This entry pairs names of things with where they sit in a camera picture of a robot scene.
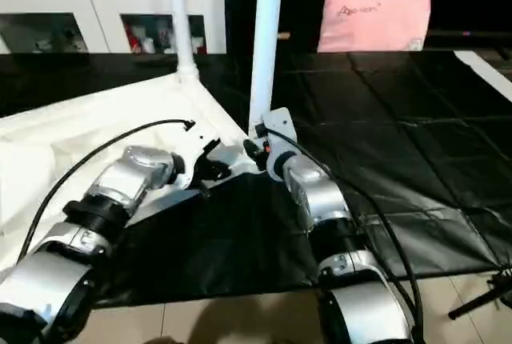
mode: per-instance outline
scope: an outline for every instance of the white pole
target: white pole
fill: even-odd
[[[249,112],[249,136],[252,138],[255,136],[254,126],[270,111],[280,6],[281,0],[258,0],[256,6]]]
[[[180,77],[198,76],[198,68],[192,55],[189,18],[186,14],[185,0],[171,0],[173,3],[173,26],[176,47],[178,48],[178,74]]]

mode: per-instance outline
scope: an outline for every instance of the table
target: table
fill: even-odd
[[[506,92],[485,64],[473,64]],[[250,66],[198,58],[203,84],[243,129]],[[172,56],[0,57],[0,114],[174,70]],[[278,56],[273,108],[288,107],[300,143],[374,196],[419,277],[497,270],[512,257],[512,105],[479,74],[452,52]],[[403,275],[374,210],[345,194]],[[264,174],[230,180],[208,200],[192,198],[128,228],[100,305],[314,286],[295,215],[284,188]]]

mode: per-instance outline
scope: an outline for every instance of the white sheet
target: white sheet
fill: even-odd
[[[254,164],[243,154],[246,135],[200,82],[180,83],[174,74],[0,119],[0,270],[14,264],[38,204],[63,173],[113,136],[164,118],[193,119],[197,125],[189,132],[179,124],[156,126],[93,158],[49,204],[34,246],[55,222],[63,220],[62,207],[82,198],[98,174],[128,145],[155,146],[183,156],[187,174],[176,184],[178,188],[188,185],[195,159],[212,139],[222,140],[222,148],[215,151],[217,158],[231,164],[236,173],[254,170]],[[168,196],[170,190],[150,193],[133,222],[167,207],[177,196],[195,193]]]

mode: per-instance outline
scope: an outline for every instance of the black plastic tarp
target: black plastic tarp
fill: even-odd
[[[250,60],[198,58],[204,85],[246,127]],[[2,56],[0,114],[173,72],[173,57]],[[369,192],[420,277],[498,269],[512,257],[512,104],[453,53],[279,55],[274,108],[298,140]],[[374,210],[345,190],[393,271]],[[102,304],[137,305],[315,284],[282,185],[234,178],[128,228]]]

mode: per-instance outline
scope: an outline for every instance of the black cable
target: black cable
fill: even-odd
[[[351,187],[353,190],[355,190],[361,196],[363,196],[372,205],[372,207],[375,209],[375,212],[377,213],[377,216],[381,219],[381,222],[384,225],[386,232],[390,236],[391,241],[393,242],[395,249],[398,252],[398,256],[400,256],[400,259],[402,260],[402,264],[406,270],[406,274],[407,274],[407,277],[409,278],[410,286],[413,291],[414,306],[410,306],[410,303],[407,302],[407,299],[410,300],[410,298],[404,297],[404,294],[407,294],[407,292],[405,292],[403,287],[401,287],[401,285],[400,285],[402,291],[404,292],[404,294],[402,294],[402,292],[401,292],[401,295],[406,300],[407,306],[410,308],[410,311],[413,314],[414,323],[416,325],[415,331],[422,338],[422,334],[423,334],[422,297],[420,295],[420,290],[418,287],[418,282],[416,281],[416,276],[414,275],[414,272],[410,265],[409,259],[407,258],[406,253],[403,250],[402,245],[400,244],[400,241],[397,238],[397,235],[394,233],[393,227],[391,226],[390,222],[388,221],[388,219],[386,218],[384,213],[381,211],[380,207],[378,206],[378,204],[374,200],[374,198],[372,198],[366,191],[364,191],[362,188],[360,188],[359,186],[357,186],[356,184],[354,184],[352,181],[348,180],[347,178],[342,178],[341,176],[334,175],[327,166],[322,164],[318,159],[316,159],[315,156],[312,155],[311,152],[309,152],[306,148],[304,148],[303,146],[298,144],[292,138],[289,138],[289,137],[285,136],[284,134],[281,134],[280,132],[277,132],[276,130],[272,130],[269,128],[266,128],[266,132],[268,132],[269,134],[274,134],[274,135],[278,136],[279,138],[283,139],[284,141],[288,142],[289,144],[291,144],[292,146],[294,146],[295,148],[300,150],[305,156],[307,156],[315,164],[320,166],[326,172],[326,174],[330,177],[331,180],[333,180],[334,182],[343,182],[343,183],[347,184],[349,187]]]
[[[34,219],[32,220],[32,223],[30,224],[29,231],[26,234],[25,241],[23,242],[22,250],[20,251],[20,254],[18,256],[18,262],[20,262],[27,254],[30,243],[32,242],[32,238],[34,237],[35,230],[38,227],[39,222],[41,221],[42,214],[45,211],[45,208],[48,206],[48,203],[50,203],[50,200],[52,197],[57,193],[58,189],[66,182],[70,176],[78,170],[81,166],[83,166],[86,162],[92,159],[96,154],[100,153],[104,149],[108,148],[112,144],[115,144],[119,140],[122,140],[124,138],[127,138],[128,136],[135,134],[139,132],[140,130],[145,130],[146,128],[150,128],[152,126],[159,126],[161,124],[171,124],[171,123],[181,123],[185,124],[185,130],[189,130],[192,126],[194,126],[195,122],[189,121],[189,120],[181,120],[181,119],[167,119],[167,120],[158,120],[157,122],[148,122],[147,124],[144,124],[142,126],[138,126],[136,128],[133,128],[132,130],[128,130],[127,132],[120,134],[119,136],[116,136],[115,138],[112,138],[108,142],[101,144],[98,148],[92,150],[88,153],[82,160],[77,162],[74,166],[72,166],[52,187],[50,192],[45,196],[45,198],[42,200],[41,205],[39,206],[37,212],[35,213]]]

